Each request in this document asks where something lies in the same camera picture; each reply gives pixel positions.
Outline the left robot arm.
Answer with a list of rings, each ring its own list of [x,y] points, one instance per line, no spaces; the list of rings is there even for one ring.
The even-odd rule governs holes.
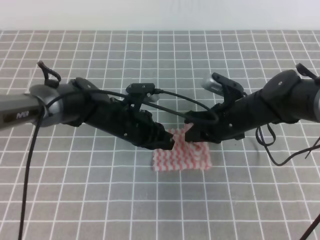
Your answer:
[[[171,150],[174,137],[152,114],[141,110],[145,94],[134,93],[118,100],[117,92],[98,89],[85,78],[76,77],[61,83],[61,76],[37,63],[44,83],[32,86],[28,93],[1,95],[0,127],[10,128],[24,123],[41,127],[65,124],[79,127],[85,123],[98,130],[148,150]]]

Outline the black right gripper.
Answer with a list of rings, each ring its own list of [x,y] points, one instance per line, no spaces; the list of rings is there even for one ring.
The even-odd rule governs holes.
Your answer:
[[[250,101],[237,100],[231,107],[224,110],[221,104],[216,104],[219,121],[213,124],[211,114],[207,111],[188,111],[185,124],[194,124],[185,132],[186,142],[209,142],[219,144],[226,140],[241,140],[245,132],[250,130]]]

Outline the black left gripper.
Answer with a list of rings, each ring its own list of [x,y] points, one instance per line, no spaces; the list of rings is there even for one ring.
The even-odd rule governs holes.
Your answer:
[[[85,123],[136,147],[166,151],[174,147],[174,135],[165,134],[165,128],[153,121],[150,112],[134,112],[132,106],[115,98],[96,102]]]

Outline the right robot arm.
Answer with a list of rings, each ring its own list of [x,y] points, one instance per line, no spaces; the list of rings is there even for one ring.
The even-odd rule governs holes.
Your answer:
[[[251,94],[236,81],[214,72],[202,87],[224,98],[212,110],[217,123],[195,123],[185,133],[186,142],[219,144],[241,140],[245,132],[267,124],[320,121],[320,78],[302,64],[285,70]]]

